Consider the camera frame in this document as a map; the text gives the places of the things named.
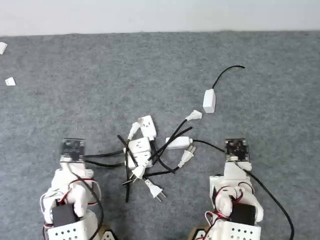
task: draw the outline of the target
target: power outlet socket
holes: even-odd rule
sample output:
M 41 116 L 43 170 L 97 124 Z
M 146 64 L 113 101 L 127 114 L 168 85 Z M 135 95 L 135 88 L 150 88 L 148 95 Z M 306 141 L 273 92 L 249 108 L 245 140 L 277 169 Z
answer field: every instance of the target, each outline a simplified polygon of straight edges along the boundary
M 139 118 L 140 129 L 144 137 L 154 140 L 157 136 L 156 127 L 150 115 Z
M 142 152 L 151 152 L 151 146 L 147 137 L 142 137 L 129 142 L 129 149 L 133 154 Z
M 151 153 L 149 151 L 143 151 L 133 154 L 136 162 L 138 163 L 138 166 L 143 165 L 148 159 L 151 157 Z M 134 161 L 132 161 L 131 156 L 128 154 L 128 167 L 130 169 L 135 169 L 136 165 L 134 164 Z M 152 167 L 151 161 L 149 161 L 149 164 L 146 166 L 147 168 Z

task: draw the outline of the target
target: electrical plug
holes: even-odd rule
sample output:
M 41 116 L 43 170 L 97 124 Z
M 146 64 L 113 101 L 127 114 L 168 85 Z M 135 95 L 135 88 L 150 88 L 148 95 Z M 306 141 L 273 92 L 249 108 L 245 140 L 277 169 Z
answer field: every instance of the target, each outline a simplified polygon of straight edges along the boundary
M 132 170 L 133 175 L 136 176 L 135 180 L 143 178 L 143 176 L 145 174 L 145 171 L 146 171 L 146 168 L 150 164 L 151 164 L 150 161 L 145 159 L 144 162 L 141 165 L 137 166 L 135 169 Z
M 189 116 L 187 116 L 185 118 L 187 121 L 190 120 L 197 120 L 197 119 L 202 119 L 202 113 L 197 111 L 197 110 L 193 110 Z
M 181 161 L 178 164 L 179 168 L 182 168 L 186 162 L 188 162 L 191 158 L 195 156 L 194 155 L 195 150 L 196 150 L 195 146 L 190 146 L 188 150 L 184 150 Z
M 159 194 L 161 194 L 164 198 L 167 198 L 166 195 L 163 193 L 163 189 L 157 185 L 154 185 L 149 179 L 144 180 L 145 184 L 150 190 L 153 198 L 157 198 L 160 202 L 161 199 L 159 198 Z
M 131 127 L 129 135 L 128 135 L 128 139 L 129 140 L 131 140 L 134 137 L 134 135 L 139 130 L 139 128 L 140 128 L 140 123 L 139 122 L 136 121 L 136 122 L 134 122 L 132 124 L 132 127 Z

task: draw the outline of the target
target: gray carpet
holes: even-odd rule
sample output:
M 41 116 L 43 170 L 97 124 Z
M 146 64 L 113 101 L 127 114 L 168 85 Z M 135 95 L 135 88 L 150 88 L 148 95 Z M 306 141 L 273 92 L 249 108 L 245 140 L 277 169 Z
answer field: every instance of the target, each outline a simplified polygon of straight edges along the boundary
M 39 197 L 59 167 L 63 137 L 86 138 L 87 154 L 118 150 L 117 134 L 152 115 L 161 146 L 183 118 L 202 109 L 218 74 L 216 113 L 187 126 L 194 139 L 223 147 L 246 137 L 253 172 L 292 217 L 297 240 L 318 239 L 320 183 L 320 32 L 135 33 L 2 37 L 0 55 L 0 236 L 40 239 Z M 13 76 L 17 86 L 4 80 Z M 176 175 L 154 176 L 167 199 L 142 182 L 125 203 L 125 169 L 93 166 L 103 190 L 105 224 L 120 240 L 186 240 L 211 210 L 209 176 L 224 156 L 195 144 Z M 174 167 L 181 150 L 163 161 Z M 101 159 L 108 163 L 123 157 Z M 256 184 L 265 210 L 262 240 L 287 240 L 284 215 Z

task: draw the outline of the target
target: two-prong plug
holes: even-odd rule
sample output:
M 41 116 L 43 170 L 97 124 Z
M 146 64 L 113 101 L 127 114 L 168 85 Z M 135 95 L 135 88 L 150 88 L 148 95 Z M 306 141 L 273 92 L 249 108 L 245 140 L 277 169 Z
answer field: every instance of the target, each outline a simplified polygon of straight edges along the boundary
M 192 145 L 188 148 L 188 150 L 184 150 L 183 155 L 181 157 L 181 161 L 178 164 L 179 168 L 182 168 L 182 166 L 185 165 L 186 162 L 188 162 L 191 158 L 195 156 L 194 155 L 195 150 L 196 150 L 196 147 Z
M 157 198 L 160 202 L 162 201 L 159 198 L 159 194 L 161 194 L 164 198 L 167 198 L 166 195 L 164 195 L 162 188 L 160 188 L 157 185 L 154 185 L 149 179 L 144 180 L 144 182 L 148 186 L 153 198 Z

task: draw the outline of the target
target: red wire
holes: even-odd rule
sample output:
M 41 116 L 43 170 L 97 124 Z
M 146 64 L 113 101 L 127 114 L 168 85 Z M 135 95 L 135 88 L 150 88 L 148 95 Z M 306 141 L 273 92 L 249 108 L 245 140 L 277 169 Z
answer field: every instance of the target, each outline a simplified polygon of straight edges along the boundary
M 83 180 L 85 180 L 85 181 L 94 181 L 93 178 L 83 178 Z M 79 179 L 76 179 L 76 180 L 71 181 L 71 182 L 68 184 L 68 188 L 70 188 L 70 185 L 71 185 L 71 184 L 73 184 L 73 183 L 75 183 L 75 182 L 79 182 L 79 181 L 80 181 Z M 67 198 L 69 192 L 70 192 L 70 190 L 68 190 L 68 191 L 63 195 L 63 197 L 61 198 L 60 201 L 58 201 L 58 203 L 62 204 L 62 203 L 65 201 L 65 199 Z

